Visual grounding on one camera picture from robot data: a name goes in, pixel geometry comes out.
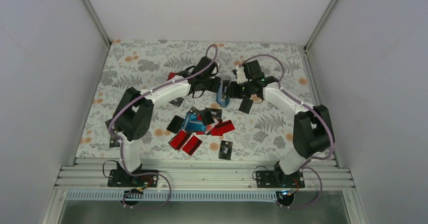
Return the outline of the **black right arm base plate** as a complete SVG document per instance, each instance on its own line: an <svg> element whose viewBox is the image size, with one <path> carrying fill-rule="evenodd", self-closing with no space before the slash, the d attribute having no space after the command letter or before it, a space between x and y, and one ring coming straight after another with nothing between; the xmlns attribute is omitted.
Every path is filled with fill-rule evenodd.
<svg viewBox="0 0 428 224"><path fill-rule="evenodd" d="M255 172L255 180L258 188L304 188L303 172L296 171L285 175L281 171L260 170Z"/></svg>

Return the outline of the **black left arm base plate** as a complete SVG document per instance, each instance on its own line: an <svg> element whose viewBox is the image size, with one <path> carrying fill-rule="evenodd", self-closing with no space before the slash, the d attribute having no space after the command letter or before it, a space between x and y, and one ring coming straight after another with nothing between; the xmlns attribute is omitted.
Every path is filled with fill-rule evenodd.
<svg viewBox="0 0 428 224"><path fill-rule="evenodd" d="M134 174L144 174L143 176L130 176L124 170L111 170L108 180L108 187L157 187L158 170L136 170Z"/></svg>

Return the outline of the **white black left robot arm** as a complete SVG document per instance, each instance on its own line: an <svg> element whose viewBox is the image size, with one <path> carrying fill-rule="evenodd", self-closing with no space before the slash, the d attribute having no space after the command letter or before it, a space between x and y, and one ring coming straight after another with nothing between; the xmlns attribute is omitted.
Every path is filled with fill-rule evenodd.
<svg viewBox="0 0 428 224"><path fill-rule="evenodd" d="M108 125L112 137L119 140L120 179L127 186L140 181L140 151L136 141L149 130L153 111L158 107L195 92L216 92L220 86L218 64L204 56L196 66L174 73L165 83L149 90L128 88Z"/></svg>

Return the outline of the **black VIP card carried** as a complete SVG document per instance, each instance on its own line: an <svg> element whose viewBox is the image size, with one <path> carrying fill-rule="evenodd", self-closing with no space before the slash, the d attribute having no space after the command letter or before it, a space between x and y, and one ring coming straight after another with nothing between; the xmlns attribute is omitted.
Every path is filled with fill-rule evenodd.
<svg viewBox="0 0 428 224"><path fill-rule="evenodd" d="M224 80L222 82L222 96L221 96L221 98L224 100L230 98L230 85L231 85L230 80Z"/></svg>

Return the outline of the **blue leather card holder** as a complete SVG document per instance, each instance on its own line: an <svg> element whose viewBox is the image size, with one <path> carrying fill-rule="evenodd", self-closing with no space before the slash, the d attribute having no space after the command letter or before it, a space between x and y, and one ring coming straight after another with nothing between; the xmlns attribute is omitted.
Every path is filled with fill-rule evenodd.
<svg viewBox="0 0 428 224"><path fill-rule="evenodd" d="M220 87L217 91L217 103L223 107L227 108L230 103L230 96L229 96L229 86L224 85L223 83L220 84Z"/></svg>

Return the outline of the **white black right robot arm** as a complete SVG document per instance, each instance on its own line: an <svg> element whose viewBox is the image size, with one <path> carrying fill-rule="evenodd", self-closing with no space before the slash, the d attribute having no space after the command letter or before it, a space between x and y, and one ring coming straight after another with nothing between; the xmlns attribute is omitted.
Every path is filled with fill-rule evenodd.
<svg viewBox="0 0 428 224"><path fill-rule="evenodd" d="M231 98L241 99L239 111L249 113L252 95L267 101L288 113L293 123L293 149L285 159L275 163L271 176L279 187L286 187L297 179L303 167L315 154L333 150L335 144L329 110L322 104L312 105L301 101L281 85L281 80L266 76L257 60L244 62L233 70L236 81L228 90Z"/></svg>

